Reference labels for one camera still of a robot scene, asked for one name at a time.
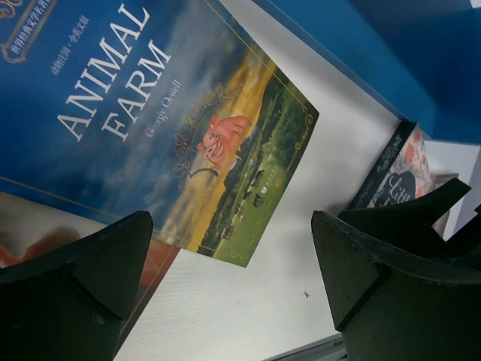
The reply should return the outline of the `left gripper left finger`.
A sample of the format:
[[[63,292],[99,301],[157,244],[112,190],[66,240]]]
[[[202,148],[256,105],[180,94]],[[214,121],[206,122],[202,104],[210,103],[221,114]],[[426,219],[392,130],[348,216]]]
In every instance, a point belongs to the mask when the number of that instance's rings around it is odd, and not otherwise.
[[[3,360],[112,360],[153,231],[133,214],[1,270]]]

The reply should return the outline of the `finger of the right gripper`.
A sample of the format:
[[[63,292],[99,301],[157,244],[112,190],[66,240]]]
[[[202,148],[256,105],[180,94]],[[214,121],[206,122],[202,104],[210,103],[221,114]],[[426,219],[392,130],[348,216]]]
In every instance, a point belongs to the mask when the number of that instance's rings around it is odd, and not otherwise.
[[[417,256],[448,259],[480,254],[480,208],[448,240],[433,225],[470,187],[457,178],[408,202],[342,211],[339,218],[357,230]]]

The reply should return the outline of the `Animal Farm book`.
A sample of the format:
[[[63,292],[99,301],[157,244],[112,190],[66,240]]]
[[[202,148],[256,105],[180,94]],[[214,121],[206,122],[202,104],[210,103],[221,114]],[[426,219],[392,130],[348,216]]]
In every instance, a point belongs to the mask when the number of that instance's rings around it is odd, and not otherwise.
[[[218,1],[3,1],[1,189],[245,267],[317,109]]]

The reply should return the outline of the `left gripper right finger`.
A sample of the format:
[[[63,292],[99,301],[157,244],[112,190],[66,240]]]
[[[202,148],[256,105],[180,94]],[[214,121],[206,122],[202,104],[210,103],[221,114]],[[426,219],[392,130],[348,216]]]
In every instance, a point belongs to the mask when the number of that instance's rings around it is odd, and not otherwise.
[[[408,253],[324,211],[313,243],[350,360],[478,360],[480,273]]]

